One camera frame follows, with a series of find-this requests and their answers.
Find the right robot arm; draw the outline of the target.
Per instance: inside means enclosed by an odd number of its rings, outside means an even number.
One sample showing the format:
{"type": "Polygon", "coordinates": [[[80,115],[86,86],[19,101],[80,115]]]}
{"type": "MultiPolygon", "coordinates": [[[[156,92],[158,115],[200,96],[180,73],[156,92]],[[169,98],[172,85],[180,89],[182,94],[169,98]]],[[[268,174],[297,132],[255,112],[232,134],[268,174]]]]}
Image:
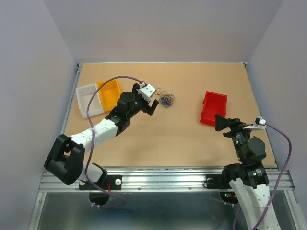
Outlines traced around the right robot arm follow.
{"type": "Polygon", "coordinates": [[[215,115],[215,130],[226,128],[230,131],[223,136],[232,140],[239,162],[224,167],[221,183],[237,196],[249,230],[279,230],[272,205],[274,194],[270,193],[269,178],[262,164],[266,146],[260,138],[250,135],[252,130],[264,130],[266,120],[258,116],[248,125],[238,118],[215,115]]]}

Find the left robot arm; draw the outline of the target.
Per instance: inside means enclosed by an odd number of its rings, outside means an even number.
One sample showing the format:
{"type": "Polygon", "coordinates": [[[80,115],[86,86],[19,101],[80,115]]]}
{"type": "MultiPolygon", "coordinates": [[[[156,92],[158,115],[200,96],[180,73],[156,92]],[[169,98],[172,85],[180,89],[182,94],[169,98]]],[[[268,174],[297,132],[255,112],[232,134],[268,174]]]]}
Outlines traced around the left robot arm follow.
{"type": "Polygon", "coordinates": [[[93,128],[70,137],[59,135],[45,161],[44,167],[64,184],[70,185],[77,180],[87,181],[97,189],[106,185],[107,171],[97,164],[84,165],[84,155],[93,146],[118,136],[130,124],[130,119],[142,111],[153,115],[158,100],[149,104],[156,89],[150,84],[134,84],[132,91],[123,92],[117,106],[93,128]]]}

